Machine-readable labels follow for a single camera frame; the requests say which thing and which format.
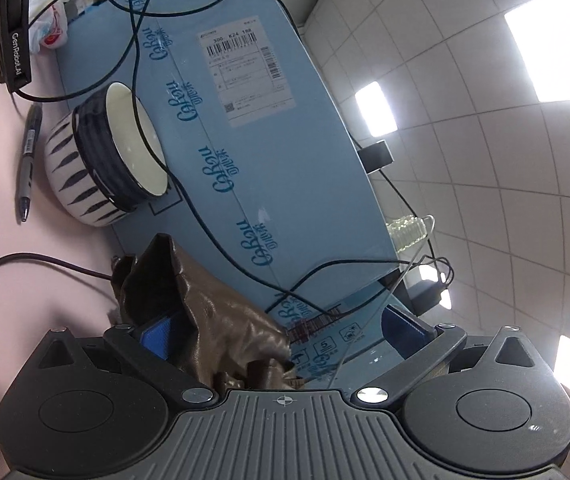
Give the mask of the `brown leather jacket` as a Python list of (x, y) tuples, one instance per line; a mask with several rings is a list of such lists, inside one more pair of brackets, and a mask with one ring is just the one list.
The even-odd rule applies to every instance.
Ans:
[(110, 283), (125, 323), (173, 319), (178, 341), (170, 362), (218, 394), (298, 390), (305, 384), (291, 360), (286, 330), (171, 236), (156, 235), (139, 257), (116, 259)]

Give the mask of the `clear plastic bottle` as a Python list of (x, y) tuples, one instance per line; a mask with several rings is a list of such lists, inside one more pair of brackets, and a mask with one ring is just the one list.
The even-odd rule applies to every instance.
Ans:
[(427, 214), (425, 217), (403, 216), (388, 221), (386, 230), (397, 255), (420, 256), (426, 252), (436, 219)]

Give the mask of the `light blue cardboard box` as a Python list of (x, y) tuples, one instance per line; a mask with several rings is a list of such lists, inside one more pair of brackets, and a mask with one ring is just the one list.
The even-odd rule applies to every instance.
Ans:
[(113, 0), (58, 50), (64, 89), (136, 92), (174, 181), (114, 225), (140, 254), (170, 235), (288, 330), (310, 388), (346, 392), (401, 362), (381, 315), (398, 262), (371, 182), (276, 0)]

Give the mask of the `blue striped ceramic bowl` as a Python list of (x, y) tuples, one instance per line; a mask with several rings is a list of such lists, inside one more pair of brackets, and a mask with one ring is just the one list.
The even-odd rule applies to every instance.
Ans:
[(154, 125), (122, 82), (92, 93), (61, 119), (43, 154), (56, 198), (87, 226), (115, 223), (168, 190)]

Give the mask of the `black pen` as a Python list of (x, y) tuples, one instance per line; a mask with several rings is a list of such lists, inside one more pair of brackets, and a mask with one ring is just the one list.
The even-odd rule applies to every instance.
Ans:
[(30, 211), (31, 185), (34, 177), (35, 154), (41, 131), (42, 117), (41, 104), (32, 104), (28, 110), (25, 122), (17, 175), (16, 214), (17, 219), (22, 223), (27, 221)]

